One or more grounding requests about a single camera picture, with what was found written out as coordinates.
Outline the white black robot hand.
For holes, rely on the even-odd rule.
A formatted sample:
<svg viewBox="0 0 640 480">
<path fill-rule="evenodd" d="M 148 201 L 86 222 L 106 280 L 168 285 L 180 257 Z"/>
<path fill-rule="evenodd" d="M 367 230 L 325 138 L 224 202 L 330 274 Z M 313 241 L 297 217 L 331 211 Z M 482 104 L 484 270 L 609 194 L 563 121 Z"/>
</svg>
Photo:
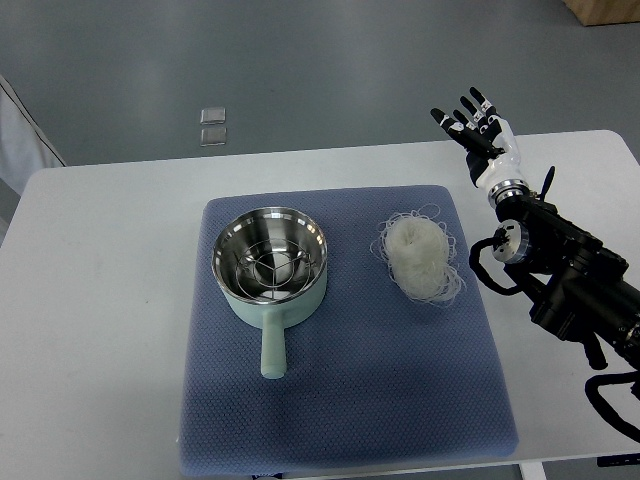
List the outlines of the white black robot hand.
<svg viewBox="0 0 640 480">
<path fill-rule="evenodd" d="M 469 113 L 454 110 L 447 115 L 438 108 L 430 114 L 439 127 L 466 151 L 466 164 L 472 184 L 489 191 L 495 185 L 520 177 L 520 153 L 509 123 L 496 107 L 475 87 L 471 99 L 460 97 Z"/>
</svg>

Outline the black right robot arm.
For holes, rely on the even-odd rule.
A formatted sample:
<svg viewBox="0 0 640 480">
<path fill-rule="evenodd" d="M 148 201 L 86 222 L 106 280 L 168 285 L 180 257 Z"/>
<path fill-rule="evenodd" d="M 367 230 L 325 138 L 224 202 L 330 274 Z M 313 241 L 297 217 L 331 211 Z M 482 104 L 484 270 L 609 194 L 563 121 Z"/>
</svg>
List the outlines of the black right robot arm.
<svg viewBox="0 0 640 480">
<path fill-rule="evenodd" d="M 627 261 L 520 179 L 492 186 L 488 198 L 500 224 L 470 249 L 477 278 L 500 295 L 525 294 L 531 321 L 582 344 L 593 369 L 607 366 L 602 342 L 637 368 L 639 292 L 623 279 Z"/>
</svg>

